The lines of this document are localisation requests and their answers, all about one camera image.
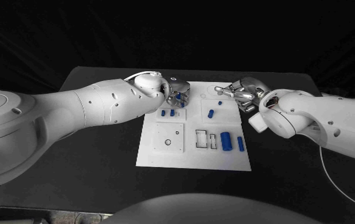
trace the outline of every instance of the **black backdrop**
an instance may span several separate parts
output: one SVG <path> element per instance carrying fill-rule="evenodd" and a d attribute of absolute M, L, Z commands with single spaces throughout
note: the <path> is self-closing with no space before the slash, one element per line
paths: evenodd
<path fill-rule="evenodd" d="M 57 91 L 72 68 L 89 66 L 307 73 L 355 97 L 353 0 L 1 0 L 0 7 L 2 90 Z"/>

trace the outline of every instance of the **black table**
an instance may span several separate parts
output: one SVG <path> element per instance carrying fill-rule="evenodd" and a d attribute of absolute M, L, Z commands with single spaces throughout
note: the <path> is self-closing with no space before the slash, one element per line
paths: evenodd
<path fill-rule="evenodd" d="M 60 91 L 147 69 L 76 67 Z M 320 92 L 297 73 L 154 70 L 186 81 L 233 82 L 258 78 L 271 89 Z M 90 127 L 57 141 L 31 168 L 0 186 L 0 206 L 113 213 L 150 198 L 178 193 L 216 193 L 281 206 L 323 223 L 353 223 L 355 203 L 336 191 L 321 169 L 318 147 L 301 135 L 289 139 L 269 129 L 256 133 L 240 112 L 251 172 L 137 167 L 142 117 Z M 355 159 L 323 149 L 324 165 L 340 189 L 355 198 Z"/>

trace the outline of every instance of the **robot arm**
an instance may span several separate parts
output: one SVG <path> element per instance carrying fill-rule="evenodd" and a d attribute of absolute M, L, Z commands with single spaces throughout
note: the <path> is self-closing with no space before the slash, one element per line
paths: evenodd
<path fill-rule="evenodd" d="M 188 83 L 151 71 L 59 93 L 0 91 L 0 185 L 79 129 L 124 123 L 152 113 L 164 101 L 183 107 L 187 100 Z"/>
<path fill-rule="evenodd" d="M 248 113 L 252 128 L 261 133 L 266 128 L 281 137 L 295 134 L 308 137 L 323 148 L 355 157 L 355 100 L 337 96 L 314 97 L 300 90 L 274 91 L 246 77 L 227 87 L 216 87 L 219 95 L 233 97 L 239 109 Z"/>

